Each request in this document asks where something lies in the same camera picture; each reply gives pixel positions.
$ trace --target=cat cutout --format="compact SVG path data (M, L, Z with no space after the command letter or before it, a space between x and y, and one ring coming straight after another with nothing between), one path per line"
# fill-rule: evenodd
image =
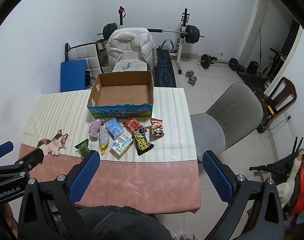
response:
M65 135L62 135L62 130L60 129L52 140L40 140L37 148L40 148L43 151L44 156L47 156L48 153L51 153L52 155L59 155L59 149L65 149L65 141L67 137L68 134L66 133Z

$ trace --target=brown box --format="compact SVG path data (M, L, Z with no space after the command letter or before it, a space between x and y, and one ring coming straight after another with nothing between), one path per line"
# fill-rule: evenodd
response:
M151 71L99 74L87 107L93 117L151 117L154 103Z

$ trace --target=person's hand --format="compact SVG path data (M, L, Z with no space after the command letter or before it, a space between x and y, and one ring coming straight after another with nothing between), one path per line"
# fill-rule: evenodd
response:
M12 233L18 238L18 225L15 221L12 213L12 209L9 203L3 205L3 217L6 220L8 226L10 227Z

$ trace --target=blue object on chair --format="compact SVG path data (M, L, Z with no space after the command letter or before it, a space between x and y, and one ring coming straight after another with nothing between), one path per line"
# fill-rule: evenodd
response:
M79 202L100 166L100 155L95 151L71 182L68 197L71 203Z
M85 65L85 59L61 62L61 92L85 89Z
M7 141L6 143L1 144L0 145L0 158L12 151L13 151L13 143L11 141Z
M212 151L205 152L203 154L202 161L203 161L203 168L208 174L209 178L211 179L211 182L213 183L221 200L223 202L227 202L228 204L231 204L234 198L234 193L236 191L236 185L237 185L236 181L234 185L231 183L231 179L234 180L234 178L226 177L226 175L222 171L222 165L224 164L220 162L220 160L215 156L215 154Z

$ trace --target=dark fuzzy clothing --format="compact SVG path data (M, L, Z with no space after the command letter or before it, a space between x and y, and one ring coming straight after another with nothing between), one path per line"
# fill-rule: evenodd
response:
M78 210L99 240L172 240L170 232L156 219L132 207L98 206ZM62 220L61 234L72 239Z

